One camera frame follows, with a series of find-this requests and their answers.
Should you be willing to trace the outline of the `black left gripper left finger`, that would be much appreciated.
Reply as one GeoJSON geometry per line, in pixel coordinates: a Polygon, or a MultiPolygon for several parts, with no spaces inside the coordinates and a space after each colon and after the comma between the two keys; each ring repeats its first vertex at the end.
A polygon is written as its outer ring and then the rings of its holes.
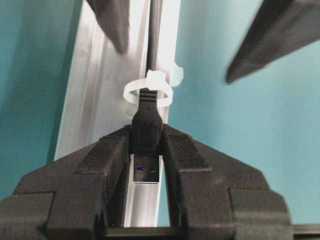
{"type": "Polygon", "coordinates": [[[0,202],[3,240],[97,240],[124,225],[130,127],[24,175],[0,202]]]}

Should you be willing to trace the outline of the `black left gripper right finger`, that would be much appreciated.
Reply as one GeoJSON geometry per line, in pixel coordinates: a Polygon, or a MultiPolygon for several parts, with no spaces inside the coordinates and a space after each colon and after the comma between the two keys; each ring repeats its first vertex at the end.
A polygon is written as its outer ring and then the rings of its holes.
{"type": "Polygon", "coordinates": [[[262,172],[165,125],[170,224],[189,240],[291,240],[284,198],[262,172]]]}

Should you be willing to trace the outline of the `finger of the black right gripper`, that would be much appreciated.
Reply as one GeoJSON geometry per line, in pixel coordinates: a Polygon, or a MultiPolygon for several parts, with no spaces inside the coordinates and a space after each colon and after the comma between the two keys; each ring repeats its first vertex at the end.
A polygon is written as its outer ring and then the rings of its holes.
{"type": "Polygon", "coordinates": [[[320,39],[318,0],[262,2],[225,81],[233,83],[320,39]]]}
{"type": "Polygon", "coordinates": [[[117,53],[125,53],[129,40],[128,0],[87,0],[96,20],[117,53]]]}

